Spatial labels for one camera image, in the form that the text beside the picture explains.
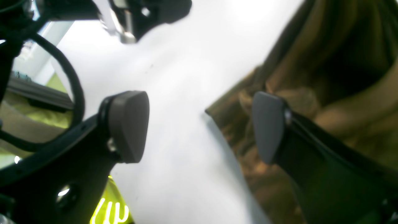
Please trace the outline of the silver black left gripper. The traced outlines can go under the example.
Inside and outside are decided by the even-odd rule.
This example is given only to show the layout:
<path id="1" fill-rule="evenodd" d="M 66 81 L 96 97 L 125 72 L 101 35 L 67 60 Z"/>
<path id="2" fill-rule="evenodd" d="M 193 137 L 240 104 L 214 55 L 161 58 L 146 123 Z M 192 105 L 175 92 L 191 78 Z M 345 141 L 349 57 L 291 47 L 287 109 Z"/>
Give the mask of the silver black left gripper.
<path id="1" fill-rule="evenodd" d="M 162 24 L 172 24 L 190 13 L 191 0 L 38 0 L 39 13 L 51 21 L 98 20 L 121 43 L 138 42 Z"/>

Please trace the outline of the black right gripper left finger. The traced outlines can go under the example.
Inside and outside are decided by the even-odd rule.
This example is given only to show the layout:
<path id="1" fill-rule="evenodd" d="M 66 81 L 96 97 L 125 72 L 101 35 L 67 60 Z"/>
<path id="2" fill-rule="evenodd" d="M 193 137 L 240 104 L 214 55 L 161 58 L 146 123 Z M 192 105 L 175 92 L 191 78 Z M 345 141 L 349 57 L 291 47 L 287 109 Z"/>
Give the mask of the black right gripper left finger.
<path id="1" fill-rule="evenodd" d="M 1 223 L 88 224 L 113 167 L 142 159 L 149 113 L 145 91 L 110 96 L 98 114 L 1 169 Z"/>

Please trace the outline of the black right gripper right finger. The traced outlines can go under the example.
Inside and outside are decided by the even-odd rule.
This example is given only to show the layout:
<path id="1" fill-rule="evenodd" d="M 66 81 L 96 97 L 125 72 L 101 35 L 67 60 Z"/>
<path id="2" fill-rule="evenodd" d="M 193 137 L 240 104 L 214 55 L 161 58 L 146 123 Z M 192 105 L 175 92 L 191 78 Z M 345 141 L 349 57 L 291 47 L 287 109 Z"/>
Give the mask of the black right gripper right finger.
<path id="1" fill-rule="evenodd" d="M 396 224 L 397 171 L 347 147 L 278 96 L 253 97 L 260 158 L 287 173 L 308 224 Z"/>

